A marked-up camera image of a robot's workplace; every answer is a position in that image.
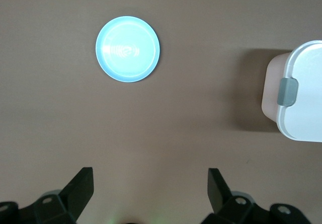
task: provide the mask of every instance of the plate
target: plate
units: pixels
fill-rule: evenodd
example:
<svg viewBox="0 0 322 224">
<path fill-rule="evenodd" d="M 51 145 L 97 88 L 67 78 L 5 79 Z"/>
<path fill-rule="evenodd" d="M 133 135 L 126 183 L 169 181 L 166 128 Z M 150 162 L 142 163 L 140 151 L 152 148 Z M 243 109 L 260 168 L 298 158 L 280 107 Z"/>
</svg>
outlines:
<svg viewBox="0 0 322 224">
<path fill-rule="evenodd" d="M 122 16 L 109 21 L 96 40 L 96 56 L 103 71 L 121 82 L 137 82 L 156 67 L 160 44 L 145 21 Z"/>
</svg>

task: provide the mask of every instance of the black object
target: black object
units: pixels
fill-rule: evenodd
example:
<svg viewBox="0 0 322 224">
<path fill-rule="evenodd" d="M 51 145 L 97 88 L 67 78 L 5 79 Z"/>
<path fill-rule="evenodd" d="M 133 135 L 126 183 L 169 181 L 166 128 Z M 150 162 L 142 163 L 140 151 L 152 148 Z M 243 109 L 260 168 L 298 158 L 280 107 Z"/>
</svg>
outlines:
<svg viewBox="0 0 322 224">
<path fill-rule="evenodd" d="M 273 204 L 267 211 L 245 196 L 234 195 L 219 170 L 209 169 L 208 197 L 214 213 L 202 224 L 310 224 L 294 206 Z"/>
<path fill-rule="evenodd" d="M 93 169 L 82 168 L 58 195 L 42 196 L 20 210 L 15 202 L 1 202 L 0 224 L 75 224 L 93 192 Z"/>
</svg>

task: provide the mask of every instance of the beige surface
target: beige surface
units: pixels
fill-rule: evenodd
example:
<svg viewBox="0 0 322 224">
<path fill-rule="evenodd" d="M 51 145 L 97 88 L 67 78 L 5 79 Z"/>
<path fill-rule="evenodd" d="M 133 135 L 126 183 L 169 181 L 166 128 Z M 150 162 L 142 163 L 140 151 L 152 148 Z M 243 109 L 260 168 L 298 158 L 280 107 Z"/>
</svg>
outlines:
<svg viewBox="0 0 322 224">
<path fill-rule="evenodd" d="M 0 0 L 0 201 L 20 207 L 92 166 L 78 223 L 200 223 L 207 169 L 263 208 L 322 220 L 322 145 L 261 111 L 266 66 L 322 38 L 321 0 Z M 111 19 L 155 29 L 153 74 L 117 82 L 95 41 Z"/>
</svg>

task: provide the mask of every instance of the container lid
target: container lid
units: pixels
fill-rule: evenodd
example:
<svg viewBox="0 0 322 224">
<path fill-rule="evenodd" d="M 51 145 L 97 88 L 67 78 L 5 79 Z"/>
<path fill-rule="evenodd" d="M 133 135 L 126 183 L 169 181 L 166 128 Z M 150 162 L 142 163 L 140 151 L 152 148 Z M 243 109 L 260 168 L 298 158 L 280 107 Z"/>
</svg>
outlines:
<svg viewBox="0 0 322 224">
<path fill-rule="evenodd" d="M 158 38 L 145 21 L 122 16 L 109 21 L 96 40 L 101 68 L 121 82 L 136 82 L 155 68 L 160 54 Z"/>
<path fill-rule="evenodd" d="M 288 57 L 278 96 L 277 125 L 293 140 L 322 142 L 322 41 Z"/>
</svg>

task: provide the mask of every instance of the screw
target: screw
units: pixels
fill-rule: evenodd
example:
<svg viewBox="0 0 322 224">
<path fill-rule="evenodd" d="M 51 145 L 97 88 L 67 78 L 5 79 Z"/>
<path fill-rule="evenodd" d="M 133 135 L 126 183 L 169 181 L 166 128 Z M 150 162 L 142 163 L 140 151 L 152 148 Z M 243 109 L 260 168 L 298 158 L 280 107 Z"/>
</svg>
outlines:
<svg viewBox="0 0 322 224">
<path fill-rule="evenodd" d="M 236 202 L 240 205 L 246 205 L 247 201 L 241 197 L 236 198 Z"/>
<path fill-rule="evenodd" d="M 44 199 L 43 201 L 42 201 L 42 203 L 43 204 L 47 204 L 47 203 L 49 203 L 49 202 L 51 202 L 52 201 L 52 198 L 46 198 L 46 199 Z"/>
<path fill-rule="evenodd" d="M 284 205 L 280 205 L 277 209 L 283 214 L 289 215 L 291 213 L 290 209 Z"/>
<path fill-rule="evenodd" d="M 7 209 L 8 209 L 8 205 L 1 206 L 1 207 L 0 207 L 0 212 L 1 212 L 1 211 L 5 211 L 5 210 L 7 210 Z"/>
</svg>

